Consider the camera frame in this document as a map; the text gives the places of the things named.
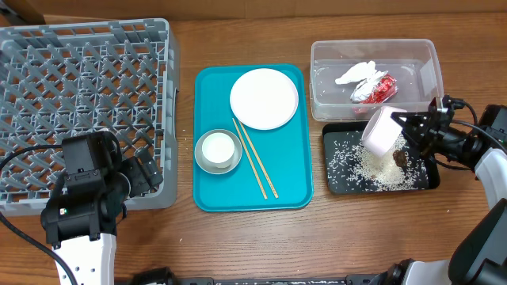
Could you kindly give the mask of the pink small bowl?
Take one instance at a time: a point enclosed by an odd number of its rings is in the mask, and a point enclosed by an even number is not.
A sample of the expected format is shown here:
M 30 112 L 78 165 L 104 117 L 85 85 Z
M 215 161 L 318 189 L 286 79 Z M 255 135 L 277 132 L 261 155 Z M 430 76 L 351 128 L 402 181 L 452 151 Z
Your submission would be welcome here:
M 368 121 L 361 137 L 363 146 L 378 158 L 389 151 L 402 132 L 402 127 L 391 118 L 393 112 L 406 110 L 390 106 L 381 107 Z

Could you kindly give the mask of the grey bowl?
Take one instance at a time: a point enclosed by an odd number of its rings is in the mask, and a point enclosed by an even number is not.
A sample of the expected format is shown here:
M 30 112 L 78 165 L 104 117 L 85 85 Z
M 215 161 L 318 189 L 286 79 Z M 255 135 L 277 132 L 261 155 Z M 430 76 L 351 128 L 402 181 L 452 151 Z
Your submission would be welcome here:
M 208 134 L 213 133 L 213 132 L 218 132 L 218 131 L 222 131 L 222 132 L 227 133 L 234 140 L 234 145 L 235 145 L 235 152 L 234 152 L 234 157 L 233 157 L 232 163 L 230 166 L 228 166 L 224 169 L 220 169 L 220 168 L 216 168 L 216 167 L 213 167 L 210 165 L 206 165 L 204 162 L 204 159 L 203 159 L 202 151 L 201 151 L 201 146 L 202 146 L 202 142 L 204 141 L 204 138 Z M 198 139 L 198 141 L 195 145 L 195 148 L 194 148 L 194 158 L 195 158 L 195 161 L 198 164 L 198 166 L 206 173 L 215 174 L 215 175 L 229 173 L 238 165 L 238 163 L 240 162 L 240 160 L 242 158 L 242 145 L 240 143 L 239 138 L 231 131 L 228 131 L 225 129 L 211 130 L 211 131 L 206 132 L 204 135 L 202 135 Z

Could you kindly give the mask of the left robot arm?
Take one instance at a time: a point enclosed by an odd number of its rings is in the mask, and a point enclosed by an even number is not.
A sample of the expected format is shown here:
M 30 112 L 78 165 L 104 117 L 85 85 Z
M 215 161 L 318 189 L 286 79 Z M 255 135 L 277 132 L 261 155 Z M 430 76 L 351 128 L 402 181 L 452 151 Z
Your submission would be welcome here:
M 46 242 L 55 254 L 62 284 L 112 284 L 117 219 L 126 201 L 162 181 L 149 150 L 125 158 L 110 131 L 61 142 L 65 171 L 42 210 Z

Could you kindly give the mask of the red snack wrapper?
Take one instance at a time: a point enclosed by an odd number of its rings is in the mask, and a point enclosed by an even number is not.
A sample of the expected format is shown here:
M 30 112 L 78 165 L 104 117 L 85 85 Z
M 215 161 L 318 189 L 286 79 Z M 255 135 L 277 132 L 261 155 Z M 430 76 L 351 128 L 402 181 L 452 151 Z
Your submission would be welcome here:
M 397 80 L 389 74 L 375 80 L 364 79 L 358 84 L 351 95 L 356 104 L 382 104 L 391 99 L 397 92 Z

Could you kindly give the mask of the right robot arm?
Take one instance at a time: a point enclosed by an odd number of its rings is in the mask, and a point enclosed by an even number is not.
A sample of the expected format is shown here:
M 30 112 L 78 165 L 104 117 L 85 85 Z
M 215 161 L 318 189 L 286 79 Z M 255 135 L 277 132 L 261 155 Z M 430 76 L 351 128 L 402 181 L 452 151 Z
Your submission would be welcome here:
M 506 107 L 490 104 L 475 116 L 470 132 L 455 128 L 457 109 L 470 105 L 449 95 L 436 97 L 425 112 L 384 106 L 368 121 L 361 141 L 382 157 L 399 136 L 429 159 L 441 154 L 449 169 L 475 174 L 484 188 L 489 213 L 448 260 L 403 260 L 372 279 L 374 284 L 474 284 L 506 282 Z

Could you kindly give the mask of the white tissue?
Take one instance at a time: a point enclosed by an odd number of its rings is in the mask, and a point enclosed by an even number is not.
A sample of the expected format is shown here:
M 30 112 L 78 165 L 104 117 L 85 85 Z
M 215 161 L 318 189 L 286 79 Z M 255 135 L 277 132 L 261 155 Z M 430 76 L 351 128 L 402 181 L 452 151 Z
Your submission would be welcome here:
M 387 75 L 387 72 L 377 70 L 374 61 L 361 62 L 348 69 L 335 80 L 335 83 L 337 85 L 346 85 L 357 82 L 356 89 L 372 90 L 385 75 Z

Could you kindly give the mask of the brown food scrap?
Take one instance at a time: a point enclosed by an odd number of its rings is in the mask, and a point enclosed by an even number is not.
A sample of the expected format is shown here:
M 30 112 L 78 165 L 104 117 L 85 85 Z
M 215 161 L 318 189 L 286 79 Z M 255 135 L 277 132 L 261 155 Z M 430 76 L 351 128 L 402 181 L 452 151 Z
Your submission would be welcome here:
M 406 166 L 408 163 L 407 154 L 403 150 L 395 150 L 393 152 L 393 159 L 398 167 Z

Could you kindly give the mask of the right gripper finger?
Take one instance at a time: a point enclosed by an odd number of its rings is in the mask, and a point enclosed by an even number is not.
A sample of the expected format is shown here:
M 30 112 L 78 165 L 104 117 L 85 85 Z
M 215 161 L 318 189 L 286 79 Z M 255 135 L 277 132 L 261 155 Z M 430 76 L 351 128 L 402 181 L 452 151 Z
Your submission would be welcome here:
M 392 112 L 391 118 L 401 127 L 424 127 L 428 112 Z
M 402 128 L 402 134 L 405 140 L 416 149 L 421 148 L 422 134 L 420 127 L 405 126 Z

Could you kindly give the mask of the white paper cup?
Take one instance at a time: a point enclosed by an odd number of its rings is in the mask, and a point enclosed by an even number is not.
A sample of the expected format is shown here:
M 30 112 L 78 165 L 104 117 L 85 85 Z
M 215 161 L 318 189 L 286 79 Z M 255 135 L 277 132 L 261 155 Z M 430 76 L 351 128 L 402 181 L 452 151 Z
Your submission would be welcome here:
M 204 138 L 201 151 L 206 165 L 224 169 L 232 163 L 234 140 L 225 132 L 213 132 Z

